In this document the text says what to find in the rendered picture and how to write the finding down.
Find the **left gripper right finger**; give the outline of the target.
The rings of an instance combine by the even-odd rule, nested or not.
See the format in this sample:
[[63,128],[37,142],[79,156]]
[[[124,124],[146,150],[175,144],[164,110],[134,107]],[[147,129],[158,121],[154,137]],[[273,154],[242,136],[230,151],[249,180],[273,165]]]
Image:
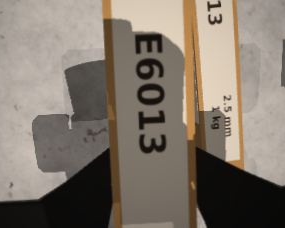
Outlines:
[[196,147],[197,204],[207,228],[285,228],[285,185]]

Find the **cream welding electrode pack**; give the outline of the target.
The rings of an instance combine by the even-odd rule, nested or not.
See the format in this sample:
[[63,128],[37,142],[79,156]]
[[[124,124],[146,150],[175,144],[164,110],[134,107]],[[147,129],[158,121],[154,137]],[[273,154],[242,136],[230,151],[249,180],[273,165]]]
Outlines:
[[102,0],[114,228],[197,228],[191,0]]

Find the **brown rectangular pack with blue band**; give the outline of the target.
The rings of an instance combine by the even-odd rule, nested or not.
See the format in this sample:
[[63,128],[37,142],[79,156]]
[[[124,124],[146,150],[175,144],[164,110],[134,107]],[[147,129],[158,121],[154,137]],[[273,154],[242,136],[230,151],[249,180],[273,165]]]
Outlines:
[[244,170],[236,0],[191,0],[196,147]]

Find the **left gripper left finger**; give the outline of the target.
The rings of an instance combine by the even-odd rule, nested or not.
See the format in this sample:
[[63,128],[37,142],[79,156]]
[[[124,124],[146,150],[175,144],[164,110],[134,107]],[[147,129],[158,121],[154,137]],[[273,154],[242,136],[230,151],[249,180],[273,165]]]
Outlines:
[[108,148],[39,199],[0,201],[0,228],[108,228],[112,205]]

